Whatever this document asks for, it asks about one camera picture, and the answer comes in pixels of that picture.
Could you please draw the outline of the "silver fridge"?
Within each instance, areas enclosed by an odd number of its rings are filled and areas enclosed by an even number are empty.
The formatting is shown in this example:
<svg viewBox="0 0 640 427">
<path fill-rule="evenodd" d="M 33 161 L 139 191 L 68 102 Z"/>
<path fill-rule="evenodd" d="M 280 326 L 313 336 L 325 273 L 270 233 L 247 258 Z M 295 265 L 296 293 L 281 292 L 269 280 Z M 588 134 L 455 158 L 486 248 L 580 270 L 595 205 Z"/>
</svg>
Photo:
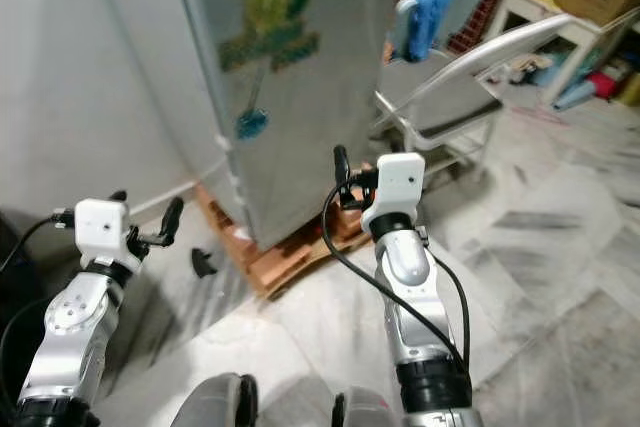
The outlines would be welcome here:
<svg viewBox="0 0 640 427">
<path fill-rule="evenodd" d="M 227 149 L 220 206 L 260 247 L 273 247 L 319 215 L 334 185 L 335 145 L 364 148 L 396 0 L 308 1 L 303 19 L 316 51 L 278 72 L 266 58 L 220 70 L 218 44 L 241 33 L 242 0 L 183 3 Z M 248 108 L 268 113 L 268 126 L 238 140 L 236 120 Z"/>
</svg>

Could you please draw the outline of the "small blue fridge sticker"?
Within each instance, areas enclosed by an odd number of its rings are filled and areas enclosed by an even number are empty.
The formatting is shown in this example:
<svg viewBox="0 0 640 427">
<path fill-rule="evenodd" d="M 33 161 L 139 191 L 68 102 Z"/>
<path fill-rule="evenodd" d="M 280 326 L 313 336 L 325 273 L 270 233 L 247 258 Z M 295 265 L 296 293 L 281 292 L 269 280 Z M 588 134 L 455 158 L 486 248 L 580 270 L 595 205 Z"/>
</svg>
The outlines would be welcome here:
<svg viewBox="0 0 640 427">
<path fill-rule="evenodd" d="M 268 113 L 261 108 L 248 108 L 236 120 L 236 136 L 238 140 L 250 140 L 259 136 L 268 126 Z"/>
</svg>

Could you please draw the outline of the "green yellow fridge sticker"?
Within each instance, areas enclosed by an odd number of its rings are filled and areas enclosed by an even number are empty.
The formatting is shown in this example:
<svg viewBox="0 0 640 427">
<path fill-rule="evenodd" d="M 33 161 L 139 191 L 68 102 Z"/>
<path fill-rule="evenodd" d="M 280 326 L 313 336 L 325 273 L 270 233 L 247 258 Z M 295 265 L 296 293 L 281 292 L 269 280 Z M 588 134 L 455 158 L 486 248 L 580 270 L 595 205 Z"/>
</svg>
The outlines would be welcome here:
<svg viewBox="0 0 640 427">
<path fill-rule="evenodd" d="M 310 0 L 242 0 L 242 29 L 218 44 L 220 70 L 230 72 L 268 60 L 274 72 L 314 55 L 317 34 L 306 30 Z"/>
</svg>

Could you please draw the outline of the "small black wedge object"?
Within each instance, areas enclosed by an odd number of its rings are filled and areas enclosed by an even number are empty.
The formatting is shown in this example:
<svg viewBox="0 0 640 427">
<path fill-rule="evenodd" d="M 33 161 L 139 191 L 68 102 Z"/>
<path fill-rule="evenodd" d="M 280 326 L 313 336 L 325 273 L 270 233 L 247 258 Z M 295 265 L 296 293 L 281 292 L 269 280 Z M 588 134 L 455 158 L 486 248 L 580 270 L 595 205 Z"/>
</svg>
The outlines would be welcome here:
<svg viewBox="0 0 640 427">
<path fill-rule="evenodd" d="M 212 262 L 212 253 L 209 250 L 192 248 L 189 250 L 189 261 L 191 261 L 193 272 L 200 279 L 219 272 L 218 266 Z"/>
</svg>

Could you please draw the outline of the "red brick base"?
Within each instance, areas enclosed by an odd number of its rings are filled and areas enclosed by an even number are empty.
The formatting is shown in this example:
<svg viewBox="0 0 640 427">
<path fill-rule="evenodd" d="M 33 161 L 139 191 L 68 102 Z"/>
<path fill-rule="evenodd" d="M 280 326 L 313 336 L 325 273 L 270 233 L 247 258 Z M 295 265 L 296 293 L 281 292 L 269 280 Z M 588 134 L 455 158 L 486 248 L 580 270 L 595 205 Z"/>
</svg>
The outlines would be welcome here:
<svg viewBox="0 0 640 427">
<path fill-rule="evenodd" d="M 370 236 L 361 230 L 358 213 L 340 211 L 337 203 L 330 203 L 325 211 L 326 222 L 317 215 L 274 247 L 259 247 L 247 236 L 239 235 L 236 221 L 220 208 L 205 186 L 196 183 L 192 189 L 197 207 L 221 248 L 247 277 L 253 293 L 262 299 L 276 298 L 298 277 L 332 257 L 323 240 L 324 227 L 340 252 L 352 252 L 370 243 Z"/>
</svg>

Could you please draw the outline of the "blue cloth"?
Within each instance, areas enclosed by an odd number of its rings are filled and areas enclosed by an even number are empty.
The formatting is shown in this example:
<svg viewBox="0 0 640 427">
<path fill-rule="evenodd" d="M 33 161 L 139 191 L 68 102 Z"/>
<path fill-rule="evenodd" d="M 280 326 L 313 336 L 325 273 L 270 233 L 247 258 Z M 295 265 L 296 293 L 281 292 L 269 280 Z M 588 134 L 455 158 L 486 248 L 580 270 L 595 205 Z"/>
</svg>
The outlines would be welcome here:
<svg viewBox="0 0 640 427">
<path fill-rule="evenodd" d="M 429 56 L 440 23 L 451 6 L 451 0 L 415 1 L 401 57 L 410 62 L 421 62 Z"/>
</svg>

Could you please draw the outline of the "pale blue plastic panel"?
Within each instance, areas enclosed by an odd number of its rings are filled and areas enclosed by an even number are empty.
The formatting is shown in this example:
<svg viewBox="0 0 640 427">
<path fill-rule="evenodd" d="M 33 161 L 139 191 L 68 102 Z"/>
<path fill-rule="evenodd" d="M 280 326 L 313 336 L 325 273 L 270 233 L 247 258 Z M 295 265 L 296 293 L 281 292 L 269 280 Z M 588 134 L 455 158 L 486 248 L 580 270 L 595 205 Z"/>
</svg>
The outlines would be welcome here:
<svg viewBox="0 0 640 427">
<path fill-rule="evenodd" d="M 451 6 L 449 6 L 447 14 L 443 17 L 442 23 L 440 23 L 440 28 L 435 35 L 431 49 L 447 47 L 448 40 L 463 28 L 463 25 L 467 23 L 468 17 L 470 17 L 479 2 L 480 0 L 451 0 Z M 415 0 L 399 0 L 397 2 L 396 20 L 394 20 L 393 28 L 390 30 L 388 37 L 390 56 L 394 60 L 404 60 L 401 57 L 401 51 L 404 40 L 406 40 L 410 16 L 415 5 Z"/>
</svg>

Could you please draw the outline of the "grey left robot leg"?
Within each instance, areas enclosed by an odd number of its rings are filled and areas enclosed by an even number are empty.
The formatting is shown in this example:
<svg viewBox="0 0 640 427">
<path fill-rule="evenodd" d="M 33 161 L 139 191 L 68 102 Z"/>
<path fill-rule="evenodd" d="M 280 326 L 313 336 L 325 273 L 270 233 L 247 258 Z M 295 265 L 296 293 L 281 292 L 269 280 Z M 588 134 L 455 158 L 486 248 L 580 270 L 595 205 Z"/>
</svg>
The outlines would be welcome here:
<svg viewBox="0 0 640 427">
<path fill-rule="evenodd" d="M 255 427 L 257 418 L 256 378 L 228 372 L 197 385 L 180 405 L 170 427 Z"/>
</svg>

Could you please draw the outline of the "pale blue bottle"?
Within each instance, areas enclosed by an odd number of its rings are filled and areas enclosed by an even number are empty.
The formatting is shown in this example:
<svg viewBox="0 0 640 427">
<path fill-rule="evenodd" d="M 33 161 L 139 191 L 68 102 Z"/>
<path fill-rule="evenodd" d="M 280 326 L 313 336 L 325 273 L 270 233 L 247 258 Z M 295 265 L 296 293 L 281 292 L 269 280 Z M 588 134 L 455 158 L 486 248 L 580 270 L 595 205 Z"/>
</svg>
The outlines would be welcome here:
<svg viewBox="0 0 640 427">
<path fill-rule="evenodd" d="M 563 90 L 562 94 L 552 103 L 554 111 L 561 112 L 579 106 L 579 104 L 589 101 L 596 94 L 596 84 L 593 80 L 582 79 L 579 83 L 573 84 Z"/>
</svg>

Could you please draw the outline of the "red container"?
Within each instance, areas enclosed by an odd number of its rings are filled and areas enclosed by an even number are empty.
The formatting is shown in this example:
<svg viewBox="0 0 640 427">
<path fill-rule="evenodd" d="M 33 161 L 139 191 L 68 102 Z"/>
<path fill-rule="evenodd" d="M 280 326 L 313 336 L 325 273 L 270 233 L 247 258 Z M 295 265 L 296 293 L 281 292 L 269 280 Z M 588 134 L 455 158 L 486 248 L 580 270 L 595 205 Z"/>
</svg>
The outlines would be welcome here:
<svg viewBox="0 0 640 427">
<path fill-rule="evenodd" d="M 594 85 L 595 97 L 602 99 L 612 99 L 617 90 L 620 89 L 620 79 L 625 78 L 625 72 L 622 74 L 609 74 L 609 72 L 595 71 L 591 72 L 588 80 Z"/>
</svg>

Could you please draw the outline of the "white shelf unit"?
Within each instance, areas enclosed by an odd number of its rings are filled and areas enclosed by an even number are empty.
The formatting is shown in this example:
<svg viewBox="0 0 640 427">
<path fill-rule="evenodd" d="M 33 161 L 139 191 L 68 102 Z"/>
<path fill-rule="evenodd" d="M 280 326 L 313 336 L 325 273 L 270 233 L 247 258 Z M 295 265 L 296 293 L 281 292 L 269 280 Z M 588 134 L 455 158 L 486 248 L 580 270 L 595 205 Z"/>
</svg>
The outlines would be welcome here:
<svg viewBox="0 0 640 427">
<path fill-rule="evenodd" d="M 484 39 L 490 40 L 506 31 L 509 16 L 515 15 L 525 23 L 531 23 L 561 12 L 553 0 L 498 0 Z M 552 107 L 564 89 L 571 87 L 581 67 L 594 69 L 607 60 L 626 31 L 640 33 L 640 5 L 604 25 L 577 17 L 571 24 L 563 26 L 558 37 L 572 43 L 573 48 L 562 63 L 561 70 L 556 72 L 547 87 L 541 88 L 540 106 Z"/>
</svg>

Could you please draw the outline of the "white curved tube frame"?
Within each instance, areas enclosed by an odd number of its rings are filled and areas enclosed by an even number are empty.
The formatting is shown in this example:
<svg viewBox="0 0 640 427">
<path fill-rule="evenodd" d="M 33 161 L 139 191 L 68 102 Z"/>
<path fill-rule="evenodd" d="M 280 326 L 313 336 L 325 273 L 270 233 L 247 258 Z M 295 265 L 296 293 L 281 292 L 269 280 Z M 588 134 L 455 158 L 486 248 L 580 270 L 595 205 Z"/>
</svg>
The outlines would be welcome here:
<svg viewBox="0 0 640 427">
<path fill-rule="evenodd" d="M 372 135 L 396 130 L 404 151 L 425 153 L 492 124 L 503 103 L 492 88 L 484 87 L 481 74 L 530 55 L 573 20 L 575 16 L 559 14 L 535 21 L 456 57 L 433 51 L 421 62 L 390 61 L 381 69 L 375 90 L 381 112 L 372 125 Z"/>
</svg>

